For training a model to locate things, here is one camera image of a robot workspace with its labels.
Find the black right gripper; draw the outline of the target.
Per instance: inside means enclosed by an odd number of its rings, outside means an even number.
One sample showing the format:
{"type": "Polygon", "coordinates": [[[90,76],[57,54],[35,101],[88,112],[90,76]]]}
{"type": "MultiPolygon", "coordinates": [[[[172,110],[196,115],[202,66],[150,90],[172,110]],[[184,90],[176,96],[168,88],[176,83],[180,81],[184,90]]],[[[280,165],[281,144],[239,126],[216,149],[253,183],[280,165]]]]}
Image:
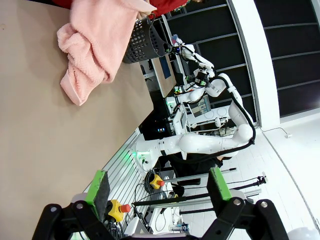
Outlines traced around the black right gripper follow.
{"type": "Polygon", "coordinates": [[[186,75],[185,79],[187,82],[193,82],[198,87],[207,87],[209,85],[209,74],[203,70],[195,70],[194,75],[186,75]]]}

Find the person left hand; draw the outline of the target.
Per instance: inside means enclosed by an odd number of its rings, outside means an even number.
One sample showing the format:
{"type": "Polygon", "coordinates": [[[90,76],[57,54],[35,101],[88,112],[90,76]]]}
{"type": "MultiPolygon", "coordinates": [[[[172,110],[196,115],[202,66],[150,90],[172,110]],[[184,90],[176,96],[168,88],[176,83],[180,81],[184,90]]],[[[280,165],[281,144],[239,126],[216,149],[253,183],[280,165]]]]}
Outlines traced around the person left hand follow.
{"type": "Polygon", "coordinates": [[[153,20],[155,18],[155,13],[156,13],[155,11],[145,11],[145,12],[139,11],[137,13],[136,19],[142,20],[144,18],[148,18],[148,19],[153,20]]]}

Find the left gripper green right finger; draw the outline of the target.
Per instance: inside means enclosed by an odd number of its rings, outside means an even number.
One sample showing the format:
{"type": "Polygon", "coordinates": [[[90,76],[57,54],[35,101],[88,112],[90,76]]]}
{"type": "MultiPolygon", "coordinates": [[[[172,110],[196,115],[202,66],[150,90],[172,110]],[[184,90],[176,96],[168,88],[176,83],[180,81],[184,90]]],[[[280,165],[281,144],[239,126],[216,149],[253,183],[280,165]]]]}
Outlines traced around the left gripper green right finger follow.
{"type": "Polygon", "coordinates": [[[203,240],[228,240],[235,229],[244,229],[252,240],[286,240],[288,234],[280,215],[269,199],[255,204],[232,196],[218,167],[208,172],[207,191],[216,219],[203,240]]]}

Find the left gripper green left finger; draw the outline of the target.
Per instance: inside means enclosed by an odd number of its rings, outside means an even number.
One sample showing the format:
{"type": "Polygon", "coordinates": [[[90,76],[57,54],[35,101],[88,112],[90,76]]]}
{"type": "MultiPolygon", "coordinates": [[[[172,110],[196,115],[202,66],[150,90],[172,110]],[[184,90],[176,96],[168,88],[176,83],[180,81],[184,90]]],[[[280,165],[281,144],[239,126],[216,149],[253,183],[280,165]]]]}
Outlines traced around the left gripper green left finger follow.
{"type": "Polygon", "coordinates": [[[84,200],[66,207],[50,203],[43,208],[33,240],[69,240],[73,233],[84,232],[90,240],[112,240],[103,224],[110,184],[108,172],[97,170],[84,200]]]}

